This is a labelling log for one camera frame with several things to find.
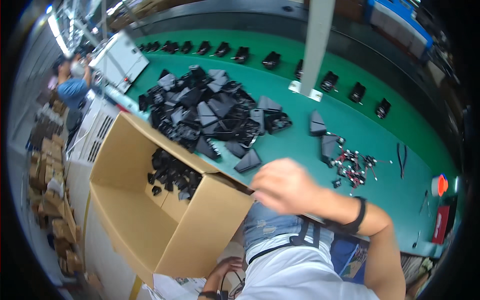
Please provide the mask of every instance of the face mask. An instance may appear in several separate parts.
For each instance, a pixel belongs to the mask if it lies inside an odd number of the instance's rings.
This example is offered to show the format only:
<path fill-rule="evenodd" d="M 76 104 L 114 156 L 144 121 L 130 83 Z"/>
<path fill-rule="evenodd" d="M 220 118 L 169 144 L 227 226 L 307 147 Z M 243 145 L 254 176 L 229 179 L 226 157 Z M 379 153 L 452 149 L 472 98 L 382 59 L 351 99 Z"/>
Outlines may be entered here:
<path fill-rule="evenodd" d="M 83 78 L 85 75 L 85 69 L 81 63 L 73 61 L 70 66 L 70 73 L 74 78 Z"/>

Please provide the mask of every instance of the pliers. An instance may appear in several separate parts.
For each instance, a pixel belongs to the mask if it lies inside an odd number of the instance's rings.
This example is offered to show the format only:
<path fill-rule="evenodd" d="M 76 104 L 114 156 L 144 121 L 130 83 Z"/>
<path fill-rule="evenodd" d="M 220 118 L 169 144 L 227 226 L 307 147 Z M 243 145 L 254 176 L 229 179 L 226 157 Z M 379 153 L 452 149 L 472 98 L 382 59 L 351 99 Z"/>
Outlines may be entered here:
<path fill-rule="evenodd" d="M 403 163 L 402 163 L 402 158 L 400 157 L 400 143 L 396 144 L 396 154 L 398 156 L 398 162 L 400 163 L 400 177 L 403 179 L 403 173 L 405 171 L 405 164 L 407 163 L 407 145 L 403 144 L 403 147 L 405 149 L 405 155 L 403 156 Z"/>

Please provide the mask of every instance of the hand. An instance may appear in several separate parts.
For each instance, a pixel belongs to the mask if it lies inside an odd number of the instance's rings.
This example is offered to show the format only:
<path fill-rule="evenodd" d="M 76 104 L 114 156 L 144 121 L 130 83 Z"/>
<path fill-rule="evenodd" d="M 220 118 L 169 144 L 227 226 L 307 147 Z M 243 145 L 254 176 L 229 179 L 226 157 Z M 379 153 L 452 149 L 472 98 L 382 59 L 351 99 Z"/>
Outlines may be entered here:
<path fill-rule="evenodd" d="M 219 264 L 216 265 L 215 269 L 210 273 L 208 278 L 212 276 L 218 276 L 222 278 L 228 272 L 238 271 L 241 269 L 242 259 L 239 257 L 231 256 L 222 260 Z"/>
<path fill-rule="evenodd" d="M 266 207 L 284 215 L 311 213 L 319 202 L 319 187 L 308 172 L 289 158 L 272 161 L 253 177 L 253 196 Z"/>

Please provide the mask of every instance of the green workbench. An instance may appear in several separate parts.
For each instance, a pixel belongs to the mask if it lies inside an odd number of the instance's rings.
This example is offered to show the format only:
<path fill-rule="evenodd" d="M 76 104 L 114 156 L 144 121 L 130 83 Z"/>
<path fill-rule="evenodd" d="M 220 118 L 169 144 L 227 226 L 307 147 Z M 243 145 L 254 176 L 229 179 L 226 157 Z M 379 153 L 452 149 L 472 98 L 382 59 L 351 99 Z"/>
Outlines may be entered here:
<path fill-rule="evenodd" d="M 401 251 L 419 255 L 438 256 L 435 245 L 429 243 L 433 234 L 438 198 L 429 198 L 431 216 L 427 210 L 420 215 L 420 207 L 426 189 L 430 189 L 432 176 L 445 173 L 453 182 L 457 175 L 451 157 L 446 147 L 421 115 L 404 99 L 381 80 L 367 73 L 358 66 L 332 54 L 325 55 L 319 81 L 323 75 L 332 70 L 339 75 L 336 85 L 338 92 L 325 93 L 321 102 L 313 101 L 303 95 L 288 90 L 288 85 L 294 79 L 293 72 L 298 60 L 303 56 L 304 45 L 285 38 L 239 31 L 227 30 L 194 30 L 168 32 L 149 36 L 149 40 L 179 41 L 191 40 L 194 49 L 202 40 L 209 40 L 212 54 L 218 44 L 228 41 L 232 48 L 250 47 L 252 53 L 245 65 L 238 65 L 230 59 L 234 51 L 225 58 L 198 56 L 195 54 L 174 55 L 164 52 L 147 53 L 150 64 L 136 79 L 127 92 L 127 96 L 136 100 L 140 94 L 154 86 L 162 69 L 181 76 L 188 71 L 188 66 L 199 64 L 205 70 L 223 69 L 236 81 L 244 84 L 245 90 L 254 99 L 265 95 L 282 105 L 283 111 L 293 121 L 293 126 L 275 135 L 266 134 L 257 139 L 254 148 L 267 163 L 281 157 L 291 157 L 308 168 L 317 182 L 333 189 L 335 180 L 334 169 L 322 163 L 320 157 L 320 139 L 308 134 L 309 115 L 317 109 L 322 115 L 329 131 L 346 139 L 345 148 L 358 150 L 364 155 L 371 155 L 386 163 L 378 163 L 374 168 L 378 181 L 375 181 L 371 171 L 364 186 L 358 187 L 353 195 L 361 195 L 383 208 L 393 219 L 396 236 Z M 273 71 L 268 71 L 261 65 L 261 60 L 271 51 L 282 54 L 280 65 Z M 356 81 L 367 88 L 363 99 L 364 105 L 357 105 L 347 97 Z M 378 102 L 387 98 L 392 103 L 389 115 L 379 119 L 374 110 Z M 408 146 L 408 159 L 405 169 L 405 179 L 400 178 L 400 167 L 396 157 L 396 144 L 405 143 Z M 222 142 L 216 142 L 222 157 L 213 161 L 202 156 L 207 162 L 231 175 L 239 181 L 250 183 L 255 170 L 239 174 L 233 167 L 239 159 L 234 157 Z M 349 194 L 350 185 L 343 180 L 337 189 L 342 194 Z M 412 244 L 421 230 L 417 248 Z"/>

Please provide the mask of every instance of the black wristband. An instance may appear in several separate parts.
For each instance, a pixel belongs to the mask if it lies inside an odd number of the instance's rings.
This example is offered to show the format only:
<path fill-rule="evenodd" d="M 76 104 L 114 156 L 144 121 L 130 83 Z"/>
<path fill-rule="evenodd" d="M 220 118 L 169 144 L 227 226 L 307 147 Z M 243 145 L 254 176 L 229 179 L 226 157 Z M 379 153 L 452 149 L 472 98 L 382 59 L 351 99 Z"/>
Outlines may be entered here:
<path fill-rule="evenodd" d="M 365 217 L 365 202 L 367 201 L 367 199 L 359 196 L 355 196 L 354 198 L 357 198 L 360 200 L 360 212 L 357 219 L 345 225 L 342 225 L 335 221 L 325 220 L 325 223 L 327 224 L 328 227 L 334 227 L 348 234 L 355 234 L 359 231 L 360 224 L 362 223 L 363 218 Z"/>
<path fill-rule="evenodd" d="M 207 292 L 201 292 L 200 294 L 198 294 L 198 296 L 204 296 L 206 298 L 209 298 L 209 299 L 213 299 L 213 300 L 216 300 L 217 298 L 217 293 L 214 292 L 214 291 L 207 291 Z"/>

